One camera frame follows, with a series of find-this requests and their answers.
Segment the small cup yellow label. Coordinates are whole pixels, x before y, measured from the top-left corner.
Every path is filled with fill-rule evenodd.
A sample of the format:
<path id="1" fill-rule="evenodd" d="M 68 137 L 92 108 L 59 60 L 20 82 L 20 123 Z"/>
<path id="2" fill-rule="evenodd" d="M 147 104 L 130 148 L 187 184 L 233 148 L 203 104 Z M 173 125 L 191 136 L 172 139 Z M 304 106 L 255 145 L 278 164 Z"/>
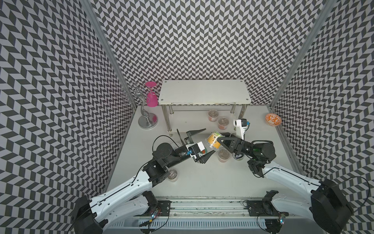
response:
<path id="1" fill-rule="evenodd" d="M 223 135 L 217 131 L 212 132 L 206 139 L 206 142 L 209 146 L 209 148 L 213 150 L 218 150 L 221 146 L 220 142 L 218 141 L 218 138 L 223 137 Z"/>

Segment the clear cup orange contents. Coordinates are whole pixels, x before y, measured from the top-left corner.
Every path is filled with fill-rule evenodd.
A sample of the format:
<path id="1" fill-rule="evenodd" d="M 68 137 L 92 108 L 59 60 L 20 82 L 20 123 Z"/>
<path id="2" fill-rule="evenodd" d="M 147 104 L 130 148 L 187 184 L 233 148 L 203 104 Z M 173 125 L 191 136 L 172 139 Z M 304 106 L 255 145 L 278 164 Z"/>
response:
<path id="1" fill-rule="evenodd" d="M 231 157 L 231 153 L 229 153 L 226 149 L 220 149 L 218 151 L 218 160 L 219 162 L 225 163 Z"/>

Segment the small cup red contents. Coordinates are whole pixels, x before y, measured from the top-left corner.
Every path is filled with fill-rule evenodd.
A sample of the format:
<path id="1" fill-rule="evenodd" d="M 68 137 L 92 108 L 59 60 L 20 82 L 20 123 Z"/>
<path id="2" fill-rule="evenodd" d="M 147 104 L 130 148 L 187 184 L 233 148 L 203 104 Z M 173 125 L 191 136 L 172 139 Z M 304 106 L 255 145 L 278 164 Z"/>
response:
<path id="1" fill-rule="evenodd" d="M 178 179 L 178 172 L 175 169 L 169 170 L 168 180 L 171 182 L 176 182 Z"/>

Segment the tin can pull-tab lid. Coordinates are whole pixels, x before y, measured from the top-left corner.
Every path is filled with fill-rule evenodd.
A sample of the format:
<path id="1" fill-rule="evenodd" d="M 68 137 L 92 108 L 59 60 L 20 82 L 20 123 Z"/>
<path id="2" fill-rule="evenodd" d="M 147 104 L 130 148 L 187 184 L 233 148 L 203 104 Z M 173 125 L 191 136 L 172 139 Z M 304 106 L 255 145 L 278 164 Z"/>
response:
<path id="1" fill-rule="evenodd" d="M 233 154 L 232 156 L 235 160 L 243 160 L 243 157 L 244 157 L 244 155 L 237 155 L 237 154 Z"/>

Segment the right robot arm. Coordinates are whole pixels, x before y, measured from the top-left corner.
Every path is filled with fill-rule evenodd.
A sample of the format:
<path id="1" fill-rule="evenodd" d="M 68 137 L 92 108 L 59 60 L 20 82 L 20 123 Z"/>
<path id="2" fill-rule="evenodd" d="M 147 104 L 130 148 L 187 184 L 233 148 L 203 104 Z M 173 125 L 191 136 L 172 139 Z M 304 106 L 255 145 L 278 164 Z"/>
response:
<path id="1" fill-rule="evenodd" d="M 248 142 L 236 136 L 222 136 L 217 141 L 230 153 L 249 158 L 250 171 L 296 192 L 293 198 L 277 194 L 271 204 L 279 212 L 288 212 L 313 220 L 329 234 L 340 234 L 354 211 L 335 182 L 320 181 L 288 170 L 274 161 L 274 143 L 269 140 Z"/>

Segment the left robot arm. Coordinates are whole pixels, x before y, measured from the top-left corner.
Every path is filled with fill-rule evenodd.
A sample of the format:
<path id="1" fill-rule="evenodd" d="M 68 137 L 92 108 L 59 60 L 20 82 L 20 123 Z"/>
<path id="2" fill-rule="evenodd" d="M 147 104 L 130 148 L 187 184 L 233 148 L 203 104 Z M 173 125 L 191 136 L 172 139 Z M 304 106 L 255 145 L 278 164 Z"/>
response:
<path id="1" fill-rule="evenodd" d="M 189 158 L 204 164 L 214 154 L 214 151 L 206 152 L 202 142 L 193 142 L 192 137 L 201 132 L 188 131 L 182 146 L 176 149 L 166 142 L 152 148 L 152 159 L 135 176 L 99 196 L 77 199 L 69 230 L 76 234 L 102 234 L 119 221 L 156 211 L 158 201 L 151 189 L 168 178 L 173 166 Z"/>

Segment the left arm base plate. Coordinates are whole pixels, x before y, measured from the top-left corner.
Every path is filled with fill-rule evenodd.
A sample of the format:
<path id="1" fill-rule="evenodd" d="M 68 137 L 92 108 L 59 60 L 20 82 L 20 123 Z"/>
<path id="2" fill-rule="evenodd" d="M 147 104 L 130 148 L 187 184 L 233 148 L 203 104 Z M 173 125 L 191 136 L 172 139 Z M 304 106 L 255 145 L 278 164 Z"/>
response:
<path id="1" fill-rule="evenodd" d="M 171 200 L 158 200 L 152 203 L 148 210 L 144 213 L 145 216 L 167 217 L 171 211 Z"/>

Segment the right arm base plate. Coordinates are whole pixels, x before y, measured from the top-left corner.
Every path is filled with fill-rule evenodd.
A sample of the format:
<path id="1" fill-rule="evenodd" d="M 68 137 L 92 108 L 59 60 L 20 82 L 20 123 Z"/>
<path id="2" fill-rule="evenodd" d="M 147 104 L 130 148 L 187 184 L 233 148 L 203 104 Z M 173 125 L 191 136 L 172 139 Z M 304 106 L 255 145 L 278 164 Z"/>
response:
<path id="1" fill-rule="evenodd" d="M 249 212 L 249 216 L 267 215 L 272 216 L 273 210 L 269 202 L 260 200 L 248 200 L 246 206 Z"/>

